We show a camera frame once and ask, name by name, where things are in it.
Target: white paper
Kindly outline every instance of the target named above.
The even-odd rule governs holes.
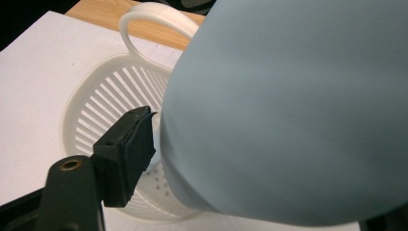
[[[181,51],[131,38],[142,54],[173,68]],[[0,53],[0,204],[42,188],[63,157],[60,121],[80,81],[105,59],[127,53],[119,32],[49,12]],[[181,223],[138,223],[105,211],[107,230],[317,230],[205,214]],[[358,230],[357,224],[320,228]]]

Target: light blue fabric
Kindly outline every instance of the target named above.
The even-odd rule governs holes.
[[[407,10],[217,1],[166,90],[162,160],[175,195],[299,225],[408,202]]]

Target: plastic handle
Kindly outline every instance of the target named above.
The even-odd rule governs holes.
[[[119,30],[129,52],[145,59],[141,52],[133,45],[128,35],[128,24],[131,20],[150,20],[158,22],[181,35],[191,39],[198,29],[197,24],[179,11],[160,3],[139,3],[120,18]]]

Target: round basket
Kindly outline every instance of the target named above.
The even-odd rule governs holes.
[[[120,33],[129,53],[99,64],[71,95],[60,130],[64,155],[90,156],[93,144],[129,110],[140,106],[161,110],[171,69],[146,59],[132,44],[127,26],[136,19],[159,22],[189,39],[198,28],[182,13],[158,3],[137,4],[122,16]],[[153,129],[158,130],[160,120],[153,121]],[[153,223],[176,222],[199,214],[175,198],[161,164],[145,172],[128,205],[115,210],[128,218]]]

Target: wooden surface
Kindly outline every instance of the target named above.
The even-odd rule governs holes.
[[[81,0],[66,15],[92,24],[118,31],[119,19],[138,2],[131,0]],[[201,25],[205,16],[184,13]],[[180,34],[154,22],[134,21],[128,28],[129,34],[142,39],[184,50],[189,40]]]

